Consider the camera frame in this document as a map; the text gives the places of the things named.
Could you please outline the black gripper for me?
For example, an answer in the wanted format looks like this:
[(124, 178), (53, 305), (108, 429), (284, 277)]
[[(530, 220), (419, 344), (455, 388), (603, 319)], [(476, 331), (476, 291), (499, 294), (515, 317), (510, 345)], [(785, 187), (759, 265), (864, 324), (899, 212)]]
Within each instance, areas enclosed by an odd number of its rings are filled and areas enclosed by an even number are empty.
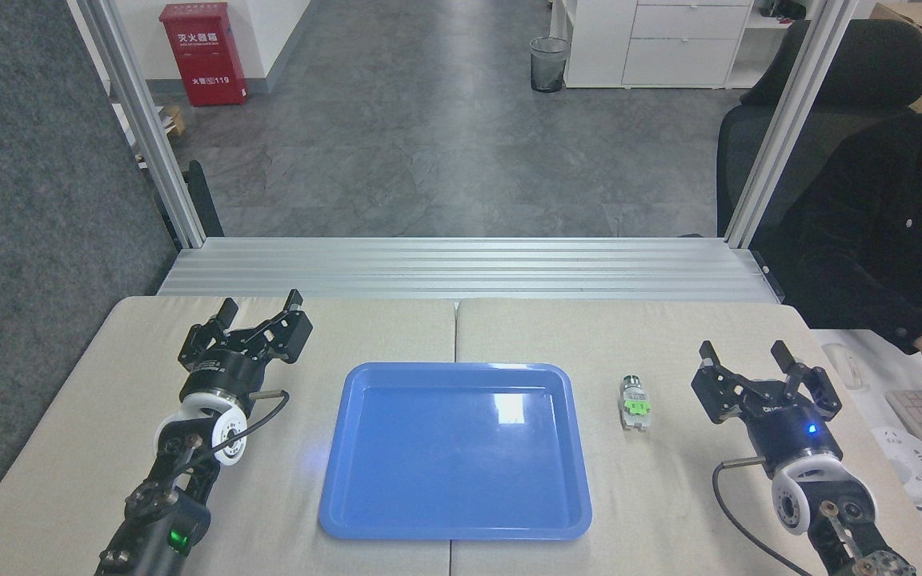
[(178, 360), (191, 362), (184, 366), (189, 376), (180, 390), (180, 401), (197, 393), (225, 394), (246, 401), (249, 394), (261, 390), (264, 363), (296, 363), (312, 331), (301, 306), (303, 296), (292, 290), (281, 311), (270, 320), (231, 332), (232, 350), (208, 350), (226, 339), (239, 310), (233, 298), (224, 299), (217, 314), (204, 324), (191, 326), (184, 339)]
[(784, 393), (804, 396), (776, 406), (759, 402), (759, 384), (721, 365), (712, 342), (702, 342), (702, 364), (691, 388), (710, 422), (720, 424), (732, 416), (745, 423), (756, 454), (764, 457), (764, 473), (776, 474), (789, 463), (813, 454), (831, 454), (841, 459), (843, 451), (826, 426), (842, 409), (842, 402), (830, 376), (822, 366), (809, 367), (797, 361), (784, 342), (773, 342), (771, 353), (787, 376)]

